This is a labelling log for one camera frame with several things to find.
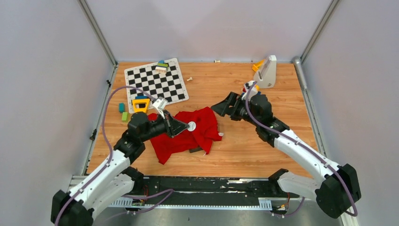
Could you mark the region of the red garment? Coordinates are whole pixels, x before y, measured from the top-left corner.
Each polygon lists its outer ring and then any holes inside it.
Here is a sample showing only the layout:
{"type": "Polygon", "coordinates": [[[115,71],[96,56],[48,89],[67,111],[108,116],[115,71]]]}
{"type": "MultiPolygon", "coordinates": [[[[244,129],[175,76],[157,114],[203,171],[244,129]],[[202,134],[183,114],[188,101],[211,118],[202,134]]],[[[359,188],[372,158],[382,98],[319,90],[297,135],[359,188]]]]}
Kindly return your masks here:
{"type": "Polygon", "coordinates": [[[210,107],[205,107],[193,112],[181,111],[174,118],[185,123],[194,122],[194,131],[185,130],[174,138],[161,134],[151,138],[150,142],[159,160],[165,164],[173,153],[180,153],[194,148],[202,148],[206,154],[210,153],[212,144],[222,140],[218,131],[218,122],[215,113],[210,107]]]}

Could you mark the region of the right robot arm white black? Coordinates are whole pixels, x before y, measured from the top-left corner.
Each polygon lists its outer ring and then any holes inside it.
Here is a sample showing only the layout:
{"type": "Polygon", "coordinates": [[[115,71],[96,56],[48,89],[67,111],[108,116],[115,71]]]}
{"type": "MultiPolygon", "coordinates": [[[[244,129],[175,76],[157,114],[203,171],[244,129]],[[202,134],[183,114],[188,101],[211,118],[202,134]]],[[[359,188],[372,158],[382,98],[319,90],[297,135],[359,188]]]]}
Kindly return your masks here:
{"type": "Polygon", "coordinates": [[[211,106],[219,116],[233,121],[244,120],[255,125],[259,138],[282,151],[307,172],[311,178],[280,169],[272,175],[269,191],[274,196],[295,193],[315,201],[331,218],[350,214],[349,208],[361,198],[358,175],[350,164],[340,165],[303,142],[288,125],[273,115],[272,105],[264,94],[249,99],[231,92],[226,99],[211,106]]]}

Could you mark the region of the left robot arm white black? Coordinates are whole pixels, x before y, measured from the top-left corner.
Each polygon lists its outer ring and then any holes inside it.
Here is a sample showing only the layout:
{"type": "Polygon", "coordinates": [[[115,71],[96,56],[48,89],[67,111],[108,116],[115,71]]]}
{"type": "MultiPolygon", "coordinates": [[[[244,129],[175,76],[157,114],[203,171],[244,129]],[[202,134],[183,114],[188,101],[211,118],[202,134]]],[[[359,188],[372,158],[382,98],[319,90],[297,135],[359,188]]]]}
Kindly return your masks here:
{"type": "Polygon", "coordinates": [[[144,176],[131,164],[144,152],[144,142],[159,135],[174,138],[189,128],[167,110],[152,121],[143,112],[134,113],[127,130],[100,166],[70,191],[59,190],[53,196],[51,222],[56,226],[91,226],[121,196],[140,194],[144,176]]]}

